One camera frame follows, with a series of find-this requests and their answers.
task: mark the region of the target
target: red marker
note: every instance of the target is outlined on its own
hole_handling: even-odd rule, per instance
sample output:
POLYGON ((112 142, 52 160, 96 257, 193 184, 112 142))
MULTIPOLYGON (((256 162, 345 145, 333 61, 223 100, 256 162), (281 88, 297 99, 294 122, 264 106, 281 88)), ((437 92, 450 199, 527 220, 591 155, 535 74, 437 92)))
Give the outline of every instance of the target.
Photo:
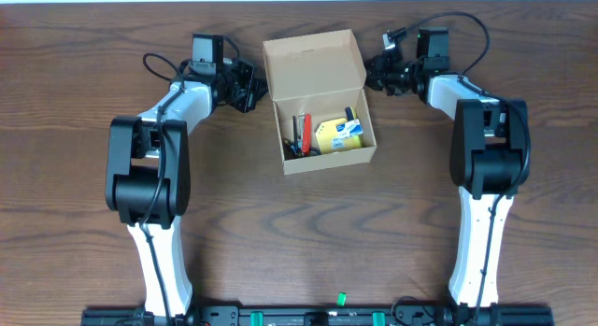
POLYGON ((306 120, 303 124, 303 140, 301 151, 307 157, 309 155, 309 148, 311 147, 311 115, 306 114, 306 120))

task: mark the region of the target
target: green object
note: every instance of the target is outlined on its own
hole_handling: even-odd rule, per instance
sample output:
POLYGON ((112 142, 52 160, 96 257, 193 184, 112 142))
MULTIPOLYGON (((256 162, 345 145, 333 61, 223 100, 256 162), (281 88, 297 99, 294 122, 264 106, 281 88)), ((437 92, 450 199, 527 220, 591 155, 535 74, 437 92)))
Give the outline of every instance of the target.
POLYGON ((251 326, 263 326, 263 313, 251 312, 251 326))
POLYGON ((344 292, 339 292, 338 293, 338 300, 336 301, 336 305, 338 307, 343 307, 345 305, 345 302, 347 301, 347 294, 344 292))
POLYGON ((374 320, 374 326, 385 326, 386 325, 386 317, 384 316, 384 312, 372 313, 372 319, 374 320))

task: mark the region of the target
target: brown table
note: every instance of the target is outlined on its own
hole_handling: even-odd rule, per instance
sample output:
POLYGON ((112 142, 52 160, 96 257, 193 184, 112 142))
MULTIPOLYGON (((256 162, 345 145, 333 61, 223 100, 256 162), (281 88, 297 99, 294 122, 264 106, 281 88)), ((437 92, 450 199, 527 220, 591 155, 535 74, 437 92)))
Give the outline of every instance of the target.
MULTIPOLYGON (((166 92, 144 52, 180 61, 201 31, 230 35, 262 64, 263 40, 351 28, 366 59, 387 29, 453 9, 491 31, 470 79, 530 109, 532 174, 506 222, 501 302, 549 303, 562 325, 598 322, 598 2, 448 1, 0 7, 0 323, 74 325, 88 305, 144 301, 135 244, 104 200, 110 121, 166 92)), ((454 68, 478 55, 473 23, 436 24, 450 28, 454 68)), ((268 97, 196 129, 183 247, 201 296, 440 296, 460 222, 451 122, 413 96, 366 94, 378 141, 369 164, 284 177, 268 97)))

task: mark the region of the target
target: open box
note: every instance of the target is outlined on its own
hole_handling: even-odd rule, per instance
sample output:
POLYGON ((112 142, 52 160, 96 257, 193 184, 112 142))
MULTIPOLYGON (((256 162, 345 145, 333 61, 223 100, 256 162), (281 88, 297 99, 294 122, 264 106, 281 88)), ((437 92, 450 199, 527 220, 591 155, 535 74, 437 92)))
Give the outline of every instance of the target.
POLYGON ((285 175, 370 162, 377 144, 363 92, 362 55, 350 30, 264 41, 263 60, 285 175), (300 159, 285 153, 282 139, 293 140, 292 116, 311 115, 311 146, 318 148, 319 124, 345 117, 347 106, 362 125, 362 148, 300 159))

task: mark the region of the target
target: box lid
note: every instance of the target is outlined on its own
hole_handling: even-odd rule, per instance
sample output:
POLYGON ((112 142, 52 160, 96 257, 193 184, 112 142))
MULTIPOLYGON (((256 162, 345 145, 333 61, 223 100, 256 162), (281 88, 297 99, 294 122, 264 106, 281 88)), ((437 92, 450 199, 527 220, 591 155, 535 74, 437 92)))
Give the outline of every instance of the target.
POLYGON ((361 89, 365 83, 362 55, 351 30, 264 41, 263 59, 276 102, 361 89))

